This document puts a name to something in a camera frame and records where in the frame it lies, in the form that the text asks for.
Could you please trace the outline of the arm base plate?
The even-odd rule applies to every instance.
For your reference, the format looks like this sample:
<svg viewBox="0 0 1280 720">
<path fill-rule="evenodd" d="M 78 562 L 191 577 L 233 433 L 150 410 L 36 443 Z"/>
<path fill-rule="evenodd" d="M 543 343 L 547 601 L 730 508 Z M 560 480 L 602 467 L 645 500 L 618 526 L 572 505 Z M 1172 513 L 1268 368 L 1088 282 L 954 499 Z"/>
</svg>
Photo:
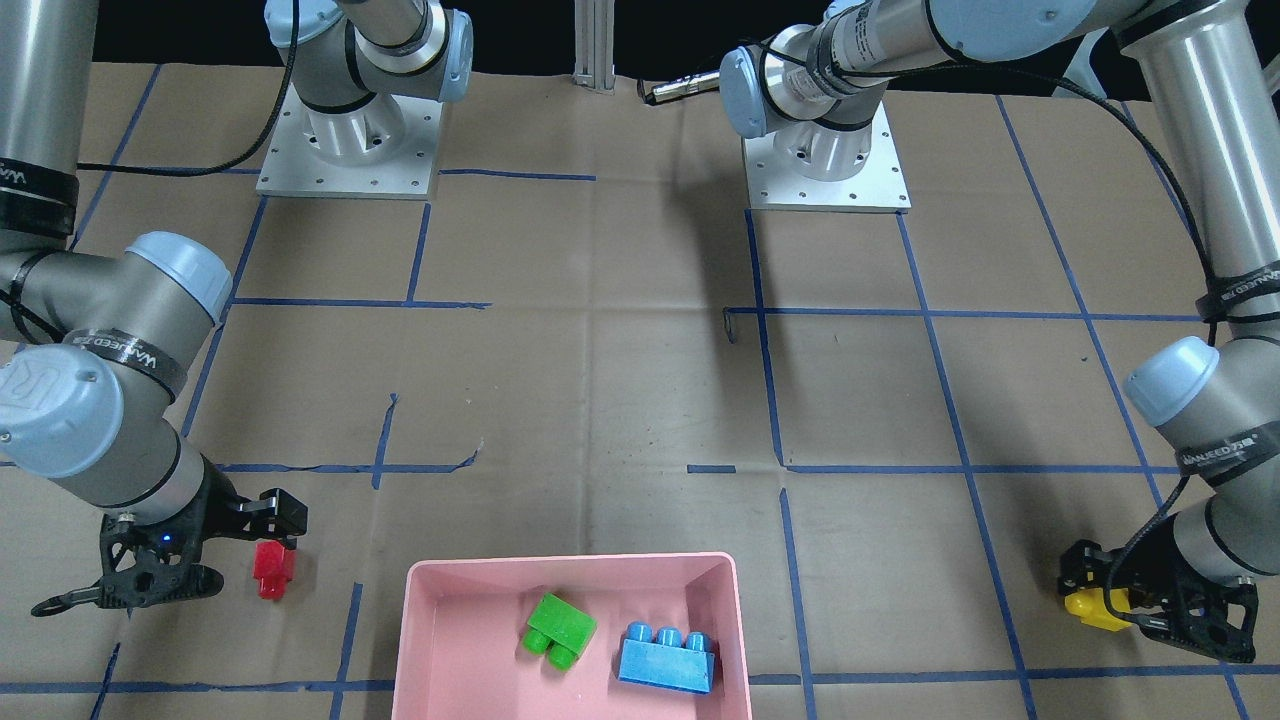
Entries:
<svg viewBox="0 0 1280 720">
<path fill-rule="evenodd" d="M 445 104 L 375 95 L 343 114 L 285 96 L 256 190 L 293 199 L 426 201 L 433 195 Z"/>
<path fill-rule="evenodd" d="M 852 132 L 815 122 L 742 141 L 749 206 L 777 211 L 905 213 L 913 208 L 884 105 Z"/>
</svg>

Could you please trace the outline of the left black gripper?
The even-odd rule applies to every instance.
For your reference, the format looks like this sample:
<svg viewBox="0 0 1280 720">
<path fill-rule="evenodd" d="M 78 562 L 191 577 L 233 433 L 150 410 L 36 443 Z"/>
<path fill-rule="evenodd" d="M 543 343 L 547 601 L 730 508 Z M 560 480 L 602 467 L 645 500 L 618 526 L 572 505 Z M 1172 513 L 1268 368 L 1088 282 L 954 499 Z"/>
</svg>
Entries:
<svg viewBox="0 0 1280 720">
<path fill-rule="evenodd" d="M 1146 638 L 1230 664 L 1254 662 L 1258 592 L 1197 573 L 1175 546 L 1171 520 L 1129 552 L 1079 539 L 1059 555 L 1059 597 L 1101 589 L 1108 577 L 1114 591 L 1130 593 L 1132 607 L 1158 610 L 1165 625 L 1143 626 Z"/>
</svg>

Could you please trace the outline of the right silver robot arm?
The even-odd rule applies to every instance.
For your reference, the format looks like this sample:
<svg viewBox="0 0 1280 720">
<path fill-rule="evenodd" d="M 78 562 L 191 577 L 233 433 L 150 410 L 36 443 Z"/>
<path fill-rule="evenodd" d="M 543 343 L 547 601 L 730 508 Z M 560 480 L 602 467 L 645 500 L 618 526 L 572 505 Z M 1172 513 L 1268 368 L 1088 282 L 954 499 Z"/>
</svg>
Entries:
<svg viewBox="0 0 1280 720">
<path fill-rule="evenodd" d="M 439 1 L 270 1 L 283 88 L 314 156 L 383 161 L 408 145 L 407 99 L 468 88 L 474 23 Z M 239 495 L 165 418 L 220 322 L 233 278 L 173 232 L 119 258 L 73 252 L 96 1 L 3 4 L 3 454 L 102 514 L 101 575 L 32 609 L 140 609 L 218 594 L 212 538 L 257 543 L 259 593 L 283 596 L 308 510 L 280 488 Z"/>
</svg>

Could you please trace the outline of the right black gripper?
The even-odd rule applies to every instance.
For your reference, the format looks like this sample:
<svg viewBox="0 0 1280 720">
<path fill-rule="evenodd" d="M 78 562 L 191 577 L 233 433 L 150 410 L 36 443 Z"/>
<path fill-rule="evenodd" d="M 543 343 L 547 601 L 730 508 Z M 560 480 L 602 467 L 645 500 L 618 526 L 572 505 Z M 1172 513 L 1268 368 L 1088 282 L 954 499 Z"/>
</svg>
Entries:
<svg viewBox="0 0 1280 720">
<path fill-rule="evenodd" d="M 200 560 L 211 538 L 275 541 L 297 550 L 308 507 L 282 488 L 256 500 L 236 492 L 207 459 L 196 496 L 173 518 L 151 525 L 105 519 L 100 533 L 100 609 L 138 609 L 218 594 L 223 575 Z"/>
</svg>

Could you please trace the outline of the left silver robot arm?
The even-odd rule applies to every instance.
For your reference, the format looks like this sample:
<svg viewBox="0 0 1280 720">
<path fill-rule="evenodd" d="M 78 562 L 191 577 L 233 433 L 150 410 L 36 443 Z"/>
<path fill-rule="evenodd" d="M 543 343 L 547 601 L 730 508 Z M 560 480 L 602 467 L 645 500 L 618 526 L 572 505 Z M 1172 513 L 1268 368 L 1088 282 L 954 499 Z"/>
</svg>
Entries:
<svg viewBox="0 0 1280 720">
<path fill-rule="evenodd" d="M 1244 1 L 836 1 L 815 26 L 736 47 L 719 94 L 744 138 L 801 129 L 864 138 L 887 83 L 1015 60 L 1108 29 L 1164 114 L 1167 152 L 1117 120 L 1164 173 L 1204 278 L 1206 338 L 1125 383 L 1212 495 L 1161 509 L 1120 548 L 1082 539 L 1059 593 L 1093 626 L 1230 664 L 1256 657 L 1257 580 L 1277 575 L 1277 115 Z"/>
</svg>

